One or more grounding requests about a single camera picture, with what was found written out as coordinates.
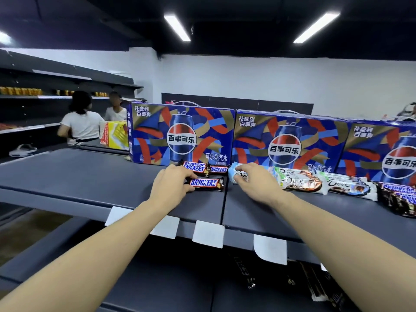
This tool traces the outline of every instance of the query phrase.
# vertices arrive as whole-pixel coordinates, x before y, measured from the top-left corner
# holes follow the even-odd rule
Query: pepsi logo
[[[185,123],[176,123],[166,135],[168,147],[177,154],[190,153],[196,146],[196,133]]]
[[[416,172],[416,148],[403,146],[391,150],[382,161],[382,172],[393,179],[402,179]]]
[[[270,160],[276,164],[286,165],[300,156],[302,145],[300,140],[291,134],[281,134],[269,144],[268,154]]]

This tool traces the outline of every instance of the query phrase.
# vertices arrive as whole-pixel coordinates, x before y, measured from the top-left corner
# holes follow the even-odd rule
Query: left hand
[[[169,165],[165,170],[161,170],[153,181],[149,200],[169,213],[179,205],[186,193],[195,190],[195,187],[184,184],[187,177],[197,178],[191,170],[183,166]]]

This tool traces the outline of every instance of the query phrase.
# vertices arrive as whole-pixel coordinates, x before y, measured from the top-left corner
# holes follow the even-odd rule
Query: linear light fixture
[[[312,26],[310,26],[306,31],[304,31],[302,35],[296,38],[294,43],[301,44],[307,41],[310,37],[312,37],[315,33],[319,32],[322,28],[324,28],[330,22],[335,20],[338,16],[340,16],[339,12],[325,13],[319,20],[317,20]]]
[[[9,35],[0,31],[0,43],[10,45],[12,43],[12,39]]]
[[[172,29],[175,31],[176,34],[180,37],[183,41],[190,41],[190,38],[186,31],[184,30],[184,27],[174,14],[166,14],[164,15],[165,20],[168,22],[168,24],[172,27]]]

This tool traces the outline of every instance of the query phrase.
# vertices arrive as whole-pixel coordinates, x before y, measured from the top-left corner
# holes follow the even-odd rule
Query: brown floor
[[[32,210],[0,227],[0,266],[69,220],[71,216]],[[0,290],[0,299],[7,292]]]

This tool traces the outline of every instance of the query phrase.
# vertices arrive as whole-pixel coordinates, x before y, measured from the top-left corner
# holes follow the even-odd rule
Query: black hair
[[[109,96],[111,95],[117,95],[119,98],[122,98],[122,96],[116,91],[112,91]]]
[[[70,111],[75,111],[77,114],[84,115],[86,109],[91,104],[91,96],[85,91],[75,91],[72,94],[72,102],[70,104]]]

